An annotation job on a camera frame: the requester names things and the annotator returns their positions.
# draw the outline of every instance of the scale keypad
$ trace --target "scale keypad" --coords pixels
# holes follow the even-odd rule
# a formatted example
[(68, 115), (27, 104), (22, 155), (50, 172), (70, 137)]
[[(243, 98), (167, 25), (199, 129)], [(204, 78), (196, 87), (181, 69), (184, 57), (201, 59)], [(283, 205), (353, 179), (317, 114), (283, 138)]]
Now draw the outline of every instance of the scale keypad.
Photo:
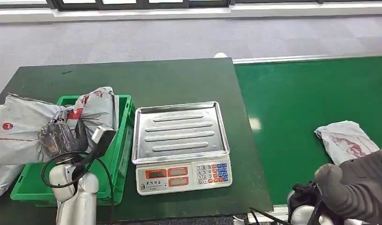
[(198, 184), (228, 181), (227, 163), (196, 166)]

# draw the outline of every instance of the electronic scale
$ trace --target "electronic scale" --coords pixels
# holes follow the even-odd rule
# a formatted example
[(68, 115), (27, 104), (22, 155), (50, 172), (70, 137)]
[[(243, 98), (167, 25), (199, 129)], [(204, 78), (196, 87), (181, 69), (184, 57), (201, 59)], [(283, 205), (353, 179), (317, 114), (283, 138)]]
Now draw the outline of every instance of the electronic scale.
[(138, 108), (132, 162), (140, 195), (231, 185), (229, 146), (219, 104)]

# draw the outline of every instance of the gray plastic bag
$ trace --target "gray plastic bag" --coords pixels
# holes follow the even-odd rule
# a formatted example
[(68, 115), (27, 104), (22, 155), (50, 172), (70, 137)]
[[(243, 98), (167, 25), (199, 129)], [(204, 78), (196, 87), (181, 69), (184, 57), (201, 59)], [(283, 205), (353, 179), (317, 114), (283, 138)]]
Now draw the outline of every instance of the gray plastic bag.
[(23, 165), (0, 165), (0, 196), (7, 191), (23, 168)]
[(0, 165), (46, 162), (38, 132), (64, 106), (9, 94), (0, 105)]
[(75, 129), (81, 119), (86, 126), (90, 152), (95, 148), (92, 136), (98, 126), (118, 130), (119, 98), (115, 97), (111, 87), (100, 87), (89, 94), (81, 95), (75, 102), (74, 111), (68, 115), (67, 123)]
[(314, 133), (322, 139), (326, 152), (336, 165), (379, 150), (359, 124), (353, 121), (331, 123), (317, 128)]

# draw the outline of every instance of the black cable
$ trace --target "black cable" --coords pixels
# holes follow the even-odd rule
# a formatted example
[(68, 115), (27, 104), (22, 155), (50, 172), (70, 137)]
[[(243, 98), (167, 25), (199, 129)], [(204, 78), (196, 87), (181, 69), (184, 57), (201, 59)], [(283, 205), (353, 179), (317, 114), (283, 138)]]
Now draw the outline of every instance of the black cable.
[[(50, 182), (47, 182), (46, 179), (45, 179), (45, 171), (46, 171), (47, 166), (51, 162), (53, 162), (54, 160), (58, 159), (59, 157), (63, 157), (63, 156), (66, 156), (66, 155), (71, 155), (71, 154), (89, 155), (89, 153), (83, 152), (83, 151), (68, 151), (68, 152), (64, 152), (64, 153), (58, 154), (58, 155), (54, 156), (53, 158), (51, 158), (42, 167), (41, 177), (42, 177), (42, 181), (43, 181), (43, 183), (45, 185), (47, 185), (47, 186), (49, 186), (51, 188), (64, 188), (64, 187), (68, 187), (68, 186), (73, 185), (76, 182), (78, 182), (89, 171), (89, 168), (92, 165), (92, 163), (94, 162), (94, 159), (89, 163), (89, 165), (86, 167), (86, 169), (79, 176), (77, 176), (73, 181), (71, 181), (69, 183), (60, 184), (60, 185), (53, 185)], [(109, 216), (109, 225), (111, 225), (112, 224), (112, 216), (114, 214), (114, 206), (115, 206), (114, 205), (114, 185), (112, 183), (112, 179), (111, 179), (111, 176), (109, 174), (109, 170), (108, 170), (107, 166), (105, 165), (105, 163), (101, 159), (99, 159), (99, 158), (96, 158), (96, 160), (103, 166), (103, 168), (105, 170), (105, 173), (107, 174), (107, 177), (108, 177), (109, 187), (111, 189), (111, 212), (110, 212), (110, 216)]]
[(319, 219), (321, 216), (321, 208), (322, 208), (323, 202), (320, 199), (320, 197), (317, 197), (317, 202), (315, 203), (314, 210), (311, 213), (310, 218), (308, 219), (307, 225), (318, 225), (320, 224)]
[(273, 216), (271, 216), (270, 214), (268, 214), (268, 213), (266, 213), (266, 212), (259, 211), (259, 210), (255, 209), (255, 208), (252, 208), (252, 207), (249, 207), (249, 209), (258, 212), (258, 213), (260, 213), (261, 215), (263, 215), (263, 216), (265, 216), (265, 217), (268, 217), (268, 218), (272, 219), (273, 221), (275, 221), (275, 222), (277, 222), (277, 223), (279, 223), (279, 224), (283, 224), (283, 225), (292, 225), (291, 223), (289, 223), (289, 222), (287, 222), (287, 221), (283, 221), (283, 220), (278, 219), (278, 218), (276, 218), (276, 217), (273, 217)]
[(54, 160), (60, 158), (60, 157), (63, 157), (63, 156), (66, 156), (66, 155), (72, 155), (72, 154), (80, 154), (80, 155), (88, 155), (87, 152), (83, 152), (83, 151), (67, 151), (67, 152), (64, 152), (64, 153), (61, 153), (61, 154), (58, 154), (56, 156), (54, 156), (53, 158), (49, 159), (49, 161), (47, 161), (43, 167), (42, 167), (42, 172), (41, 172), (41, 177), (42, 177), (42, 181), (45, 185), (51, 187), (51, 188), (64, 188), (64, 187), (68, 187), (70, 185), (73, 185), (75, 184), (76, 182), (79, 181), (79, 179), (81, 179), (81, 177), (83, 177), (88, 171), (89, 171), (89, 168), (90, 166), (92, 165), (93, 161), (91, 161), (89, 163), (89, 165), (86, 167), (86, 169), (78, 176), (76, 177), (73, 181), (69, 182), (69, 183), (66, 183), (66, 184), (60, 184), (60, 185), (54, 185), (54, 184), (51, 184), (50, 182), (47, 182), (46, 181), (46, 178), (45, 178), (45, 170), (47, 168), (47, 166), (53, 162)]
[(257, 225), (260, 225), (260, 223), (259, 223), (259, 221), (257, 220), (257, 217), (256, 217), (256, 215), (254, 214), (253, 210), (251, 210), (251, 213), (252, 213), (252, 216), (253, 216), (253, 218), (254, 218), (254, 221), (256, 221), (256, 224), (257, 224)]

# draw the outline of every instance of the gray floor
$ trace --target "gray floor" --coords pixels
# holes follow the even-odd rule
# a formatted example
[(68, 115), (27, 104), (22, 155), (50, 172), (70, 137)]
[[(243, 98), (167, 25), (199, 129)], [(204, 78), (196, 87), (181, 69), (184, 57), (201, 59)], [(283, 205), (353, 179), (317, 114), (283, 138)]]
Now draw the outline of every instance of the gray floor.
[(382, 52), (382, 16), (0, 24), (0, 92), (19, 66)]

